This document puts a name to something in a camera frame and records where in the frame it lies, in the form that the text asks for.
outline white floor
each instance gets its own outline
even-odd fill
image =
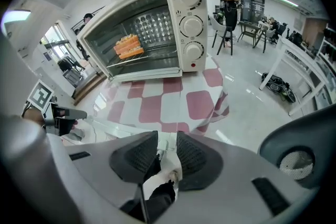
[[[238,37],[239,34],[240,27],[237,27],[235,35]],[[267,43],[266,51],[263,54],[264,42],[260,41],[257,47],[252,49],[252,39],[245,36],[239,42],[234,41],[232,56],[230,55],[230,48],[222,48],[217,56],[221,39],[218,37],[214,48],[211,48],[214,35],[215,32],[209,26],[208,53],[217,60],[225,75],[230,113],[227,118],[211,123],[206,136],[219,141],[229,141],[232,144],[256,152],[269,133],[314,110],[311,101],[301,111],[290,117],[288,112],[291,104],[282,101],[280,96],[267,88],[262,91],[259,90],[261,74],[268,72],[276,58],[275,45]],[[276,75],[290,84],[299,99],[309,89],[307,85],[302,85],[300,89],[296,87],[300,77],[283,62],[276,70]],[[99,94],[99,88],[95,88],[85,97],[77,105],[77,109],[85,110],[88,115],[93,115],[93,104]],[[109,139],[104,132],[96,131],[94,133],[90,125],[83,121],[79,121],[78,127],[86,133],[82,141],[84,143],[102,142]]]

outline fluorescent light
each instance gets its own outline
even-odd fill
[[[2,19],[3,23],[26,20],[31,12],[29,10],[9,10],[5,12]]]
[[[281,0],[281,1],[284,1],[284,2],[286,2],[288,4],[291,4],[291,5],[295,6],[295,7],[299,6],[299,5],[297,5],[297,4],[295,4],[295,3],[291,2],[291,1],[288,1],[288,0]]]

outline round table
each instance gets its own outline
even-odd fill
[[[210,55],[204,71],[182,77],[122,83],[106,80],[94,104],[95,117],[147,130],[204,135],[210,122],[229,114],[223,81]]]

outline bag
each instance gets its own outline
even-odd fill
[[[262,74],[262,82],[267,77],[267,75],[268,73]],[[282,78],[273,75],[267,82],[266,87],[272,92],[279,94],[281,96],[281,99],[282,97],[285,97],[285,100],[287,100],[288,102],[295,103],[296,99],[293,91],[289,88],[289,84],[287,82],[284,82]]]

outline oven rack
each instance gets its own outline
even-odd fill
[[[128,63],[128,62],[136,62],[137,60],[140,60],[140,59],[142,60],[142,59],[146,59],[146,58],[153,58],[153,57],[159,55],[161,50],[166,49],[170,46],[176,46],[176,44],[175,43],[170,43],[170,44],[163,44],[163,45],[152,46],[152,47],[149,47],[149,48],[144,48],[143,53],[137,54],[137,55],[125,58],[125,59],[120,59],[117,63],[114,63],[112,65],[108,65],[106,67],[110,68],[110,67],[119,66],[119,65],[122,65],[122,64]],[[177,52],[177,50],[165,53],[163,55],[165,55],[165,57],[167,57],[169,55],[175,54],[176,52]]]

